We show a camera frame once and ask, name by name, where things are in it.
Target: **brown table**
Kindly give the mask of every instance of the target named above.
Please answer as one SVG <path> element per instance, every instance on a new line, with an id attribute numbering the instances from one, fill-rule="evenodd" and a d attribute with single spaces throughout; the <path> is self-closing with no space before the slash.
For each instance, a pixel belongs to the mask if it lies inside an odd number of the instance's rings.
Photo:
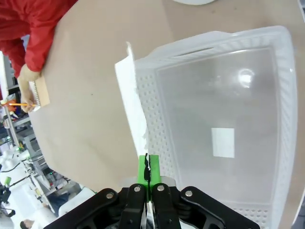
<path id="1" fill-rule="evenodd" d="M 51 103 L 31 114 L 50 167 L 98 191 L 136 175 L 137 157 L 114 64 L 208 31 L 272 25 L 289 29 L 298 76 L 298 141 L 282 229 L 290 228 L 305 184 L 305 24 L 297 0 L 217 0 L 187 6 L 171 0 L 79 0 L 57 28 L 44 69 Z"/>

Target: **yellow pencil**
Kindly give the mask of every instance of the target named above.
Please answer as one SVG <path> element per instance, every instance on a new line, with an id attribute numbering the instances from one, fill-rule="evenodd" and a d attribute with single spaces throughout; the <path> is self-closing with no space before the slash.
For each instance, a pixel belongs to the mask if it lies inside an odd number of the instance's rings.
<path id="1" fill-rule="evenodd" d="M 28 104 L 9 104 L 11 106 L 28 106 Z"/>

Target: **clear plastic container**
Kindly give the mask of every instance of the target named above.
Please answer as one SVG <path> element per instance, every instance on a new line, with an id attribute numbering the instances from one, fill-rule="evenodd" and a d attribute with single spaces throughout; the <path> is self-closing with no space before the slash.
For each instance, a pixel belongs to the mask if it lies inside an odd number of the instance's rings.
<path id="1" fill-rule="evenodd" d="M 157 48 L 135 69 L 162 175 L 278 228 L 297 131 L 289 31 L 200 34 Z"/>

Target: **red jacket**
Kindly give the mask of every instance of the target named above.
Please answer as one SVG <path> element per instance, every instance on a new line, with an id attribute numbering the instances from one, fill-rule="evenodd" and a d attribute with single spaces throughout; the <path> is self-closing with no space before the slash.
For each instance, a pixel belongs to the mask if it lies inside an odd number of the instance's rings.
<path id="1" fill-rule="evenodd" d="M 77 0 L 0 0 L 0 50 L 20 74 L 26 63 L 40 72 L 53 42 L 55 27 Z M 30 34 L 27 50 L 22 36 Z"/>

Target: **hand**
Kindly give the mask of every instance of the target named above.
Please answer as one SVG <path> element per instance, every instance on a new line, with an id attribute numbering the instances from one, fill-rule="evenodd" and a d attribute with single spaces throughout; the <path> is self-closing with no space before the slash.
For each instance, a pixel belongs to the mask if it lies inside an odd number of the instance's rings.
<path id="1" fill-rule="evenodd" d="M 33 72 L 31 71 L 28 66 L 25 64 L 21 68 L 20 75 L 18 78 L 21 78 L 27 82 L 35 81 L 41 76 L 41 72 Z"/>
<path id="2" fill-rule="evenodd" d="M 27 106 L 22 106 L 21 109 L 26 113 L 31 112 L 35 107 L 33 106 L 34 96 L 30 90 L 29 82 L 20 77 L 17 80 L 21 92 L 21 103 L 28 104 Z"/>

